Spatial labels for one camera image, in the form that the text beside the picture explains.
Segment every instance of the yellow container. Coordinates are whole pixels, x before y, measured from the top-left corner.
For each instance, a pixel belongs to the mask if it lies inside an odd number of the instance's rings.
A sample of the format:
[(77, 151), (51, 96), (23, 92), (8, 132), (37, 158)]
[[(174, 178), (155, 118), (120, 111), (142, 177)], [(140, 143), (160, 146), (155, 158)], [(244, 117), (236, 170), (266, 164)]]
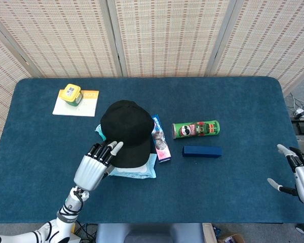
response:
[(69, 105), (79, 105), (82, 99), (81, 88), (77, 85), (68, 84), (61, 94), (61, 99)]

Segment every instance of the woven panel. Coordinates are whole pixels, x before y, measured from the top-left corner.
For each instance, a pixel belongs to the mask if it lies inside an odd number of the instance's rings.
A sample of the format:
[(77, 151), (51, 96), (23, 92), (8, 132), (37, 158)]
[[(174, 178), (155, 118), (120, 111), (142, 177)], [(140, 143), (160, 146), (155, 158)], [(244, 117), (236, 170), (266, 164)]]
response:
[(129, 76), (203, 76), (229, 0), (116, 0)]
[(215, 76), (265, 75), (284, 89), (304, 72), (304, 1), (245, 1)]
[(117, 76), (96, 0), (0, 0), (0, 21), (45, 77)]
[(16, 83), (30, 77), (25, 68), (0, 42), (0, 136), (8, 115)]

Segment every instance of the pringles can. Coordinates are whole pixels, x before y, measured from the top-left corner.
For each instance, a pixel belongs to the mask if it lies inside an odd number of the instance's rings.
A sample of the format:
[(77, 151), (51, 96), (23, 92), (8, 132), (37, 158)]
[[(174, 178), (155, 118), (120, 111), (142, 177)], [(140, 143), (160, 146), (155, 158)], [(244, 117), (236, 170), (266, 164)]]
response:
[(217, 135), (219, 123), (216, 120), (198, 121), (195, 123), (173, 123), (173, 139), (194, 136)]

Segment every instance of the table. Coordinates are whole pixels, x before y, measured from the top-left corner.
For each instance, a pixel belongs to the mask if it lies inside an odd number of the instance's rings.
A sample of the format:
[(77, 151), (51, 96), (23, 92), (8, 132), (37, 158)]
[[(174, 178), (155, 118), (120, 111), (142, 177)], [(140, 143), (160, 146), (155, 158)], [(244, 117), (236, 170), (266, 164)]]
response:
[[(68, 83), (99, 90), (95, 117), (52, 115)], [(94, 129), (128, 99), (159, 114), (172, 160), (156, 179), (108, 177), (91, 192), (82, 222), (304, 222), (297, 198), (269, 186), (294, 179), (276, 145), (296, 146), (279, 83), (270, 77), (35, 78), (15, 89), (0, 141), (0, 223), (56, 217)], [(173, 140), (171, 124), (216, 119), (217, 136)], [(184, 145), (221, 146), (220, 158), (181, 155)]]

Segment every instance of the robotic arm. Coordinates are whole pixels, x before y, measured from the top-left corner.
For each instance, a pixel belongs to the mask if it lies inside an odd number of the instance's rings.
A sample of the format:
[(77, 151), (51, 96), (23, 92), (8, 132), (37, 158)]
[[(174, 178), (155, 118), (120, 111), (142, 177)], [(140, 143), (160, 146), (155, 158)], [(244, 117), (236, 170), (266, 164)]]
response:
[(68, 243), (73, 223), (89, 198), (89, 191), (96, 189), (101, 180), (113, 170), (110, 162), (122, 146), (123, 142), (116, 141), (94, 144), (83, 156), (74, 177), (76, 186), (71, 189), (64, 205), (57, 212), (57, 218), (33, 232), (15, 236), (0, 235), (0, 243)]
[(299, 200), (304, 203), (304, 154), (298, 148), (290, 147), (289, 149), (281, 144), (277, 145), (278, 151), (284, 154), (294, 173), (296, 187), (285, 187), (276, 183), (273, 179), (268, 178), (269, 184), (278, 191), (298, 196)]

